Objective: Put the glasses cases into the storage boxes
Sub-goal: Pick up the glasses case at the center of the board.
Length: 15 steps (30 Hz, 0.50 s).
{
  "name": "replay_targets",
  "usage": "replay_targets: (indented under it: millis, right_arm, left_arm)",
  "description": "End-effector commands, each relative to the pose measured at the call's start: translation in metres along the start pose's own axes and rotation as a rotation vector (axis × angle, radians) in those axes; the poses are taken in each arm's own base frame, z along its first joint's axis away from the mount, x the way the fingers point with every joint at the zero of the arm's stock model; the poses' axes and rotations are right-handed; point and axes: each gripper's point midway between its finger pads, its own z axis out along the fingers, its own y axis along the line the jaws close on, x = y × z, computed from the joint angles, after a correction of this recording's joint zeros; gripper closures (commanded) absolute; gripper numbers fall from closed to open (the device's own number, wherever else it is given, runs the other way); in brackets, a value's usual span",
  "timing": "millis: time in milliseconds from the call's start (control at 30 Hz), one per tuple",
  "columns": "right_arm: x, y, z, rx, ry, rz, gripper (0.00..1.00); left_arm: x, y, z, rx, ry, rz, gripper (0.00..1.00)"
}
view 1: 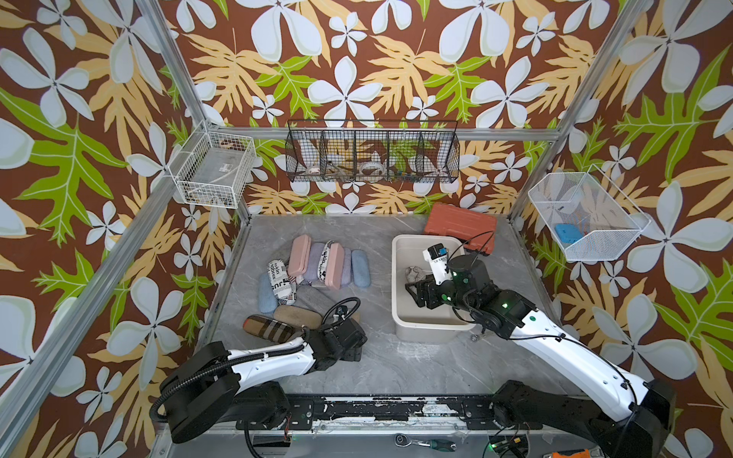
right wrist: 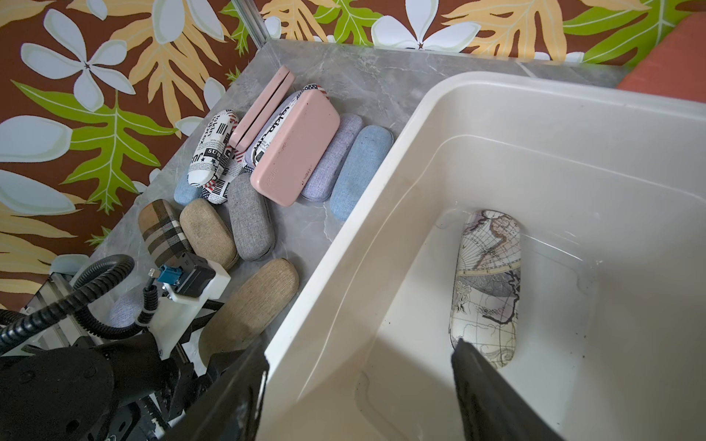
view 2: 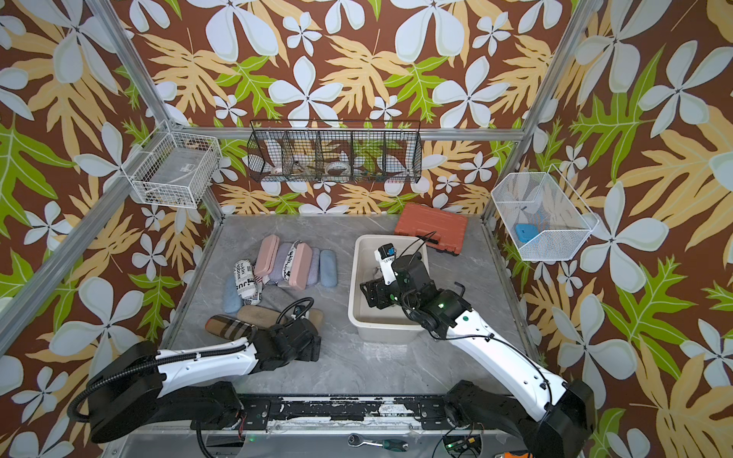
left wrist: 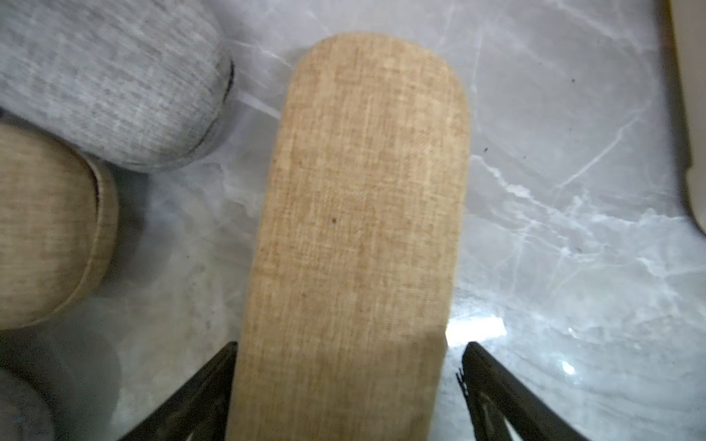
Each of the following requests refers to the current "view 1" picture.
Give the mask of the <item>world map print glasses case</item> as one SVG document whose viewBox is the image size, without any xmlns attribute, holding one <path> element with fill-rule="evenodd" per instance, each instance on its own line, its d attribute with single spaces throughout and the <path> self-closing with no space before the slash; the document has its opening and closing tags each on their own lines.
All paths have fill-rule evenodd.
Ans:
<svg viewBox="0 0 733 458">
<path fill-rule="evenodd" d="M 406 268 L 406 284 L 418 284 L 427 279 L 424 269 L 419 266 L 409 266 Z"/>
</svg>

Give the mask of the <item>cream plastic storage box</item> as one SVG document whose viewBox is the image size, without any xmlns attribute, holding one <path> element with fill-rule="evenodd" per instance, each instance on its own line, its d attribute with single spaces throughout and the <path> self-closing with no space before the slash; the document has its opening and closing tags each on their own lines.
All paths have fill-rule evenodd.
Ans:
<svg viewBox="0 0 733 458">
<path fill-rule="evenodd" d="M 424 251 L 435 244 L 442 244 L 450 252 L 465 250 L 460 240 L 453 237 L 431 235 L 399 235 L 392 240 L 391 251 L 391 315 L 396 324 L 397 338 L 404 342 L 445 344 L 460 333 L 475 326 L 459 320 L 449 306 L 436 309 L 419 307 L 408 294 L 408 269 L 417 267 L 426 275 L 433 274 Z"/>
</svg>

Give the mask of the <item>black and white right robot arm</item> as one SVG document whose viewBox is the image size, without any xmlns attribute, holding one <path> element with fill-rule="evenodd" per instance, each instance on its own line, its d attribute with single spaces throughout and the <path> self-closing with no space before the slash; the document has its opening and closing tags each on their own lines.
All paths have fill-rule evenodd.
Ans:
<svg viewBox="0 0 733 458">
<path fill-rule="evenodd" d="M 431 271 L 406 284 L 417 306 L 450 307 L 458 320 L 538 356 L 585 395 L 555 395 L 508 381 L 492 395 L 496 423 L 554 427 L 594 442 L 608 457 L 660 455 L 674 424 L 677 395 L 670 385 L 644 381 L 593 353 L 524 296 L 496 286 L 474 257 L 443 244 L 428 247 L 423 257 Z"/>
</svg>

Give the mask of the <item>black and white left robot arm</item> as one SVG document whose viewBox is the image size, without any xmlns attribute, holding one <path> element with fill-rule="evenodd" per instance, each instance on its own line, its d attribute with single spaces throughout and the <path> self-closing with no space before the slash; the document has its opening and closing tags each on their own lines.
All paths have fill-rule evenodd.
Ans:
<svg viewBox="0 0 733 458">
<path fill-rule="evenodd" d="M 185 443 L 223 421 L 236 404 L 263 408 L 263 398 L 284 402 L 276 387 L 279 379 L 360 361 L 368 341 L 353 318 L 360 305 L 357 297 L 339 301 L 319 328 L 305 328 L 280 345 L 255 350 L 228 350 L 221 342 L 205 345 L 162 383 L 149 410 L 151 419 L 169 426 L 174 443 Z"/>
</svg>

